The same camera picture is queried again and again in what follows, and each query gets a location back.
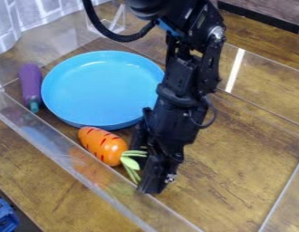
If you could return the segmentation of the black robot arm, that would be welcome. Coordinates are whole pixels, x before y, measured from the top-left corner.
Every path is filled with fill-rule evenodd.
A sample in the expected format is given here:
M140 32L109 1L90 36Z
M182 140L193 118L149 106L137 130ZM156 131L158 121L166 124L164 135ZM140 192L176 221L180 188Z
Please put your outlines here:
M126 0L133 14L152 20L166 32L168 45L162 82L154 107L142 110L130 140L133 150L146 150L137 190L161 193L174 180L184 161L184 146L198 130L214 122L208 95L220 82L218 58L225 25L209 0Z

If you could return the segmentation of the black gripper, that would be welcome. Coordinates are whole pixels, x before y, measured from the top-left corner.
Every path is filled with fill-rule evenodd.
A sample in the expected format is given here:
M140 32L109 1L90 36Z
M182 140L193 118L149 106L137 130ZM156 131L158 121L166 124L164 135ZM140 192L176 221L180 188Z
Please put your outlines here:
M162 84L157 94L154 107L142 109L129 144L129 150L146 152L146 157L136 157L144 167L137 184L144 194L160 194L174 180L184 147L196 140L198 130L210 125L202 122L210 108L206 96L178 94Z

